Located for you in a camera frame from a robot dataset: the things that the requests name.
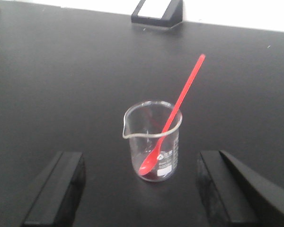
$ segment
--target red spoon handle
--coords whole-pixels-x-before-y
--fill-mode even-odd
[[[169,116],[169,118],[166,121],[166,124],[165,124],[162,132],[167,132],[167,130],[169,129],[172,121],[174,120],[174,118],[175,118],[175,116],[176,116],[176,114],[177,114],[177,112],[178,112],[178,110],[179,110],[179,108],[180,108],[180,106],[181,106],[181,104],[183,102],[183,99],[184,99],[186,93],[188,92],[191,84],[193,83],[193,81],[194,81],[194,79],[195,79],[199,69],[201,68],[202,63],[204,62],[204,60],[205,60],[205,55],[201,54],[199,59],[198,59],[198,61],[197,61],[197,63],[195,64],[195,67],[192,70],[189,78],[187,79],[186,84],[183,87],[183,90],[182,90],[182,92],[181,92],[181,94],[180,94],[180,96],[179,96],[179,98],[178,98],[178,100],[177,100],[177,102],[175,104],[175,107],[171,111],[170,116]]]

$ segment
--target glass beaker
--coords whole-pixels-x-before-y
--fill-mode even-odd
[[[146,101],[130,107],[124,115],[123,138],[129,139],[133,169],[146,181],[164,181],[178,164],[179,126],[182,113],[177,112],[169,130],[161,133],[174,106],[164,101]],[[159,138],[164,137],[155,167],[146,175],[139,168],[155,148]]]

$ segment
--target white wall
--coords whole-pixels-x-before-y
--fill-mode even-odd
[[[20,0],[130,15],[140,0]],[[184,20],[284,31],[284,0],[183,0]]]

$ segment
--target red plastic spoon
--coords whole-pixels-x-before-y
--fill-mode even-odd
[[[205,55],[204,54],[201,54],[197,63],[195,64],[195,67],[194,69],[192,70],[186,84],[184,85],[183,87],[183,90],[175,104],[175,107],[173,108],[173,110],[171,111],[170,113],[170,116],[169,118],[167,119],[166,123],[165,123],[165,126],[162,130],[162,133],[164,132],[167,132],[167,130],[169,129],[172,121],[174,120],[182,102],[183,102],[183,99],[186,95],[186,93],[188,92],[189,88],[190,88],[190,85],[193,83],[199,69],[201,68],[201,65],[202,63],[204,62],[205,60]],[[145,160],[143,161],[143,163],[141,164],[140,168],[139,168],[139,174],[140,175],[146,175],[148,174],[154,167],[155,165],[157,164],[157,161],[158,161],[158,156],[160,154],[160,150],[161,150],[161,145],[162,145],[162,142],[163,140],[165,139],[165,137],[161,137],[160,139],[158,139],[158,142],[155,146],[155,148],[151,151],[151,153],[145,158]]]

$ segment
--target black holder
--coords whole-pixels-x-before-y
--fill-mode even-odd
[[[284,227],[284,189],[226,151],[202,151],[197,187],[213,227]]]
[[[71,227],[85,186],[80,152],[58,152],[21,194],[0,208],[0,227]]]
[[[132,22],[145,25],[173,27],[183,20],[183,1],[172,0],[167,7],[163,17],[161,19],[152,17],[141,17],[138,13],[146,0],[140,0],[136,9],[132,14]]]

